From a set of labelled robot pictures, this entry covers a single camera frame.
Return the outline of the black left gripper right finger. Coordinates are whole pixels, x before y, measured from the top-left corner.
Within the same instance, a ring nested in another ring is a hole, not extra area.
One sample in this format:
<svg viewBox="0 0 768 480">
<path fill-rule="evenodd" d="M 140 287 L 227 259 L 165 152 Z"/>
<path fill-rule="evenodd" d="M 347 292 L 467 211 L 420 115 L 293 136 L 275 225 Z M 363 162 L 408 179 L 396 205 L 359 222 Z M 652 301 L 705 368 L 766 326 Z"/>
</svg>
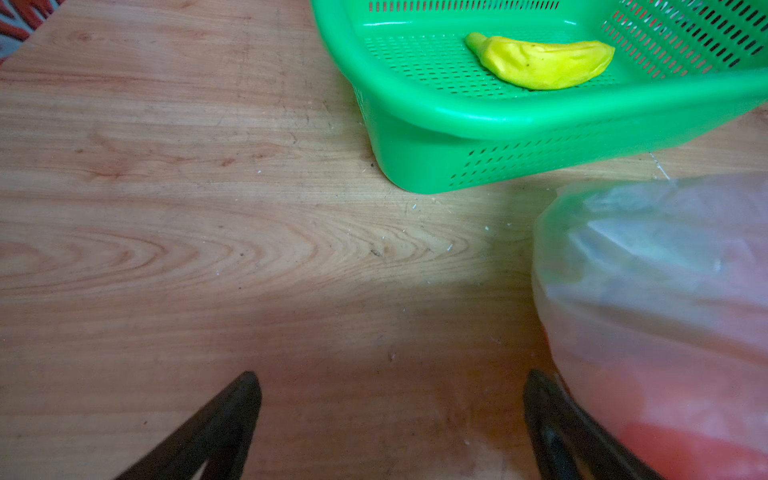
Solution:
<svg viewBox="0 0 768 480">
<path fill-rule="evenodd" d="M 543 479 L 659 479 L 661 476 L 579 407 L 545 373 L 529 371 L 524 419 Z"/>
</svg>

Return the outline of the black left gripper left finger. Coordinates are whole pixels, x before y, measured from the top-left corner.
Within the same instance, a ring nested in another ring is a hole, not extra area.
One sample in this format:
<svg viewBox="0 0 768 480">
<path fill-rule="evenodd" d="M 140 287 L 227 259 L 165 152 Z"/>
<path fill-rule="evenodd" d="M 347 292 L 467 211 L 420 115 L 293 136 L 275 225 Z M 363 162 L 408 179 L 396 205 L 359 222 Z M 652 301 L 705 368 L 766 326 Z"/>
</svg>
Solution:
<svg viewBox="0 0 768 480">
<path fill-rule="evenodd" d="M 245 371 L 120 479 L 239 479 L 260 412 L 258 377 Z"/>
</svg>

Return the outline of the pink translucent plastic bag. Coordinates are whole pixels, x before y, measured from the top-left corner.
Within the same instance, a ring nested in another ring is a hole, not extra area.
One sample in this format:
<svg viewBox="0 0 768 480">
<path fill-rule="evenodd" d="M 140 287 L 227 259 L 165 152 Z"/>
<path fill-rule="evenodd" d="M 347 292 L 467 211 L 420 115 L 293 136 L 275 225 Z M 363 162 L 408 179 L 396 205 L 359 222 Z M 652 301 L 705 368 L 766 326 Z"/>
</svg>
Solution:
<svg viewBox="0 0 768 480">
<path fill-rule="evenodd" d="M 574 184 L 533 240 L 576 403 L 664 478 L 765 478 L 766 174 Z"/>
</svg>

